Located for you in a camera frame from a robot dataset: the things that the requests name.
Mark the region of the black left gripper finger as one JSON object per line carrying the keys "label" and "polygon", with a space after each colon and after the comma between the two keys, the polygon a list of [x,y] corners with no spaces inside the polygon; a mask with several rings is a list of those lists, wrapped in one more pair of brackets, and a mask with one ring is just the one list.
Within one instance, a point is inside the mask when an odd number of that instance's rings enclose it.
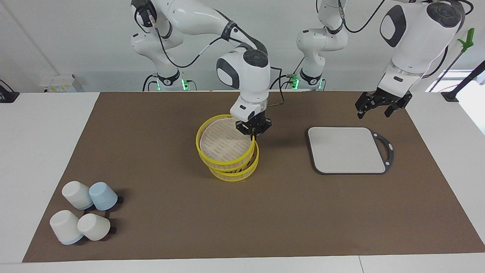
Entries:
{"label": "black left gripper finger", "polygon": [[385,116],[391,116],[395,111],[407,107],[407,104],[410,102],[412,97],[412,95],[404,95],[404,97],[399,98],[394,102],[391,102],[385,111]]}
{"label": "black left gripper finger", "polygon": [[362,92],[360,97],[355,102],[357,117],[359,119],[362,119],[367,111],[373,110],[377,107],[374,99],[374,94],[371,94],[369,92]]}

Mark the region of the yellow steamer top tier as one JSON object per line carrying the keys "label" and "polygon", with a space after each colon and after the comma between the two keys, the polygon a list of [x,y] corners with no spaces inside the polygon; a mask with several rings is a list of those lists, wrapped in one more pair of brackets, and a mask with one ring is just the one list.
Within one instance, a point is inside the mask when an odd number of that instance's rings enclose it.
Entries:
{"label": "yellow steamer top tier", "polygon": [[245,166],[255,150],[255,141],[248,140],[236,128],[232,115],[217,115],[206,120],[197,130],[196,149],[201,160],[222,172]]}

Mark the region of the yellow steamer tier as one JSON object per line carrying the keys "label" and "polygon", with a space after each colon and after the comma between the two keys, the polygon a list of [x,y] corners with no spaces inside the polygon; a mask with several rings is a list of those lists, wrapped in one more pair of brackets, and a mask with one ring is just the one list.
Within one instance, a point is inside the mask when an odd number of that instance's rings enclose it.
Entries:
{"label": "yellow steamer tier", "polygon": [[235,171],[230,172],[222,172],[216,170],[215,168],[208,166],[208,169],[217,179],[224,181],[224,182],[241,182],[249,178],[255,171],[259,163],[260,158],[260,149],[257,142],[255,142],[255,150],[251,159],[246,163],[245,166],[242,166]]}
{"label": "yellow steamer tier", "polygon": [[255,141],[248,140],[236,128],[232,115],[217,115],[206,120],[197,130],[196,149],[201,160],[222,172],[245,166],[255,150]]}

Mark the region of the yellow steamer bottom tier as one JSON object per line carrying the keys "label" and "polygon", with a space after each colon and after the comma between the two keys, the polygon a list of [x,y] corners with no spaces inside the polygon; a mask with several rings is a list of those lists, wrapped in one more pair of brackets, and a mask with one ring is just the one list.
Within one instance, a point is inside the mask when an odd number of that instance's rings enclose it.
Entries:
{"label": "yellow steamer bottom tier", "polygon": [[217,179],[224,181],[224,182],[241,182],[249,178],[255,171],[259,163],[260,158],[260,149],[257,142],[255,142],[255,150],[251,159],[246,163],[245,166],[242,166],[235,171],[230,172],[222,172],[216,170],[215,168],[208,166],[208,169]]}

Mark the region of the grey cutting board dark rim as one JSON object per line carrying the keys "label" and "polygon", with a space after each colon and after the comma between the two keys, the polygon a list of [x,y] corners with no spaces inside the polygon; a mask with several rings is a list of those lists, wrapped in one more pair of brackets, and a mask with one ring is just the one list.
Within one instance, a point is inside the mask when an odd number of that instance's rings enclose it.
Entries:
{"label": "grey cutting board dark rim", "polygon": [[393,165],[392,144],[366,127],[310,127],[305,137],[321,175],[381,175]]}

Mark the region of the black stand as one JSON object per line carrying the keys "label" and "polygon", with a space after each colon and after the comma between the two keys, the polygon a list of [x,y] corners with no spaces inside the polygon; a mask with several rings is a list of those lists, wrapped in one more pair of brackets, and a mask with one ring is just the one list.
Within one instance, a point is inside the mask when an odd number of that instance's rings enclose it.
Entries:
{"label": "black stand", "polygon": [[473,69],[452,91],[441,92],[441,95],[447,102],[459,102],[456,98],[457,94],[472,81],[476,81],[480,85],[485,84],[485,60]]}

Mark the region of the brown table mat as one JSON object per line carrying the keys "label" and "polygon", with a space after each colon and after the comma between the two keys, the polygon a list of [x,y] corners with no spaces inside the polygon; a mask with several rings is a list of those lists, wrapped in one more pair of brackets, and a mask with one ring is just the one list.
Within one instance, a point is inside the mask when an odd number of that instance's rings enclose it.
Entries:
{"label": "brown table mat", "polygon": [[[258,137],[257,169],[239,183],[216,179],[196,132],[227,113],[234,92],[102,93],[24,262],[213,259],[485,252],[485,244],[405,110],[356,114],[355,92],[286,93]],[[306,132],[366,127],[392,144],[382,175],[321,175]],[[62,245],[50,227],[69,208],[62,187],[106,182],[124,198],[100,242]]]}

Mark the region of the green tipped pole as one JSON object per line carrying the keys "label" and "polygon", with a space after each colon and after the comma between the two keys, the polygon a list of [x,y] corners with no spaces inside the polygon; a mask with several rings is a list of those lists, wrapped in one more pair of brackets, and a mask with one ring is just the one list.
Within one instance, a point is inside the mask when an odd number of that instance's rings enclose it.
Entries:
{"label": "green tipped pole", "polygon": [[456,46],[452,48],[454,50],[451,51],[453,54],[452,56],[454,57],[452,61],[450,61],[450,64],[444,69],[440,74],[439,77],[435,80],[434,84],[432,87],[428,90],[428,92],[432,92],[436,86],[445,78],[446,74],[453,68],[453,66],[456,64],[456,62],[462,57],[465,52],[470,49],[471,47],[474,46],[473,38],[474,38],[474,28],[471,28],[467,30],[466,32],[466,37],[463,35],[459,37],[459,39],[456,40]]}

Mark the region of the black cup rack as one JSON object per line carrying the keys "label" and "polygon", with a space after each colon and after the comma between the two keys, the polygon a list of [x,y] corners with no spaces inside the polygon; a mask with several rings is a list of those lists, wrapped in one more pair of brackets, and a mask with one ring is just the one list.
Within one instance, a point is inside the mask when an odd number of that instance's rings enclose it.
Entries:
{"label": "black cup rack", "polygon": [[[123,197],[122,196],[118,196],[117,201],[115,203],[115,206],[117,206],[119,204],[123,204],[123,202],[124,202]],[[110,214],[111,214],[111,209],[108,209],[108,210],[103,211],[104,212],[104,215],[102,217],[104,217],[104,218],[106,218],[106,219],[109,220],[110,219]],[[95,207],[94,204],[92,204],[87,209],[84,209],[83,216],[85,216],[88,213],[94,212],[94,211],[99,211],[99,210]],[[110,227],[107,235],[114,235],[114,234],[116,234],[116,232],[117,232],[117,228],[115,226],[111,225],[111,227]]]}

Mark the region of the light blue plastic cup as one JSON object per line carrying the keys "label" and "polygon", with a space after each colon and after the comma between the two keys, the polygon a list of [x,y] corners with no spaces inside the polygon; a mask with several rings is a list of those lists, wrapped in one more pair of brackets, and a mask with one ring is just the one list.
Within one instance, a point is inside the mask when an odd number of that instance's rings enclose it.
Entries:
{"label": "light blue plastic cup", "polygon": [[105,182],[97,182],[90,186],[89,195],[95,208],[99,211],[106,211],[117,204],[118,195]]}

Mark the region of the white plastic cup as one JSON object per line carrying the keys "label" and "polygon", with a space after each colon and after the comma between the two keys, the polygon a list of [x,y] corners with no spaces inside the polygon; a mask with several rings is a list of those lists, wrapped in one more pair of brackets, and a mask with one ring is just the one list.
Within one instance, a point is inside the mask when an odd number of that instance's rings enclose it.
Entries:
{"label": "white plastic cup", "polygon": [[62,245],[80,241],[84,235],[78,230],[79,218],[69,210],[61,210],[50,218],[50,226]]}
{"label": "white plastic cup", "polygon": [[88,213],[78,220],[77,228],[89,240],[98,241],[109,233],[111,223],[102,216]]}
{"label": "white plastic cup", "polygon": [[70,181],[64,185],[62,195],[78,210],[85,210],[94,205],[89,194],[89,188],[79,181]]}

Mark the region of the black desk device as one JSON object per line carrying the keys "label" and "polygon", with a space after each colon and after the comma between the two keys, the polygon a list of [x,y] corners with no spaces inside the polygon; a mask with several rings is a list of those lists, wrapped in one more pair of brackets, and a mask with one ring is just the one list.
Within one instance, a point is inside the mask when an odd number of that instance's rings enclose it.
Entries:
{"label": "black desk device", "polygon": [[5,81],[0,79],[0,103],[13,103],[20,93],[13,90]]}

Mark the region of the white wall socket box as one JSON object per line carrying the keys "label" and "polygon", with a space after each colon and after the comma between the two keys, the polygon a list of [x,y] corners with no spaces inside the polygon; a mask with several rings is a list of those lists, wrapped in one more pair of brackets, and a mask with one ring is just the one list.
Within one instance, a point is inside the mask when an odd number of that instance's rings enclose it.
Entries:
{"label": "white wall socket box", "polygon": [[81,92],[82,90],[74,74],[41,74],[39,86],[43,92]]}

